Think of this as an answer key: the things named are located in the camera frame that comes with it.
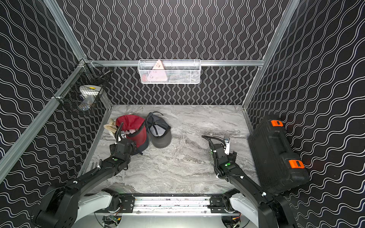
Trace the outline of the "navy blue baseball cap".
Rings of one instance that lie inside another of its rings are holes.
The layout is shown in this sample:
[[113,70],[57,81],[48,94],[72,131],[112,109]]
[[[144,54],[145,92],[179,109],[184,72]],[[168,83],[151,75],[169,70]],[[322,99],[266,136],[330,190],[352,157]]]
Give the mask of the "navy blue baseball cap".
[[135,143],[133,143],[133,149],[132,149],[132,152],[130,153],[131,156],[137,155],[137,154],[143,155],[143,151],[145,151],[148,148],[148,146],[149,146],[148,141],[145,141],[145,143],[140,146],[137,146]]

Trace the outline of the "beige cap with black lettering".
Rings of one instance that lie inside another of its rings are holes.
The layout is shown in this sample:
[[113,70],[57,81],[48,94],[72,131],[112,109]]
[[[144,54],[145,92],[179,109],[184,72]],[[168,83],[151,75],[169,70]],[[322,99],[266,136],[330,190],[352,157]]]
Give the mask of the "beige cap with black lettering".
[[115,137],[115,133],[117,132],[116,121],[112,118],[109,118],[107,123],[104,125],[104,128],[108,130],[111,136]]

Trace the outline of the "red and black cap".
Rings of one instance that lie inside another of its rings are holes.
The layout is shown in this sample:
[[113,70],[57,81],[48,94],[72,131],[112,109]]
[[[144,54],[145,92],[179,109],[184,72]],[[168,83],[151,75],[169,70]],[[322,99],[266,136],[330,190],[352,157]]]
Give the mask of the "red and black cap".
[[121,131],[126,137],[140,146],[148,141],[147,131],[145,128],[145,119],[136,115],[124,115],[116,119],[116,126],[123,125]]

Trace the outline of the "dark grey cap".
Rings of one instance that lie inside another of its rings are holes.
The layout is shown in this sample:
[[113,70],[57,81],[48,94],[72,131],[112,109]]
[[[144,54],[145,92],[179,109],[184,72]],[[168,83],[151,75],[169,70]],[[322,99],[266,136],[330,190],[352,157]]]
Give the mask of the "dark grey cap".
[[162,113],[150,112],[145,126],[154,147],[163,149],[170,145],[172,141],[171,126],[164,120]]

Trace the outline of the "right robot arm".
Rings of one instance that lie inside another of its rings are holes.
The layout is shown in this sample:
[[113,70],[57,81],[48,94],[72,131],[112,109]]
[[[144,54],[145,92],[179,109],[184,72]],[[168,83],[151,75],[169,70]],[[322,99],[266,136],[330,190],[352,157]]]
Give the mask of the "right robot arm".
[[296,228],[289,203],[281,196],[264,190],[235,162],[236,152],[226,154],[224,145],[209,143],[217,178],[237,190],[228,198],[227,211],[238,211],[258,228]]

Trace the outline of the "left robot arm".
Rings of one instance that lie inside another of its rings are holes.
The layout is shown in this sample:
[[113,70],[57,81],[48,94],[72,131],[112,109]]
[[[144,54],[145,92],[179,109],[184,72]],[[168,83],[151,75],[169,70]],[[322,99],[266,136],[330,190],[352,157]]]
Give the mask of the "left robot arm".
[[103,181],[126,170],[135,153],[136,144],[130,139],[111,144],[111,156],[96,168],[65,185],[50,186],[31,213],[31,222],[41,228],[72,227],[77,219],[79,200]]

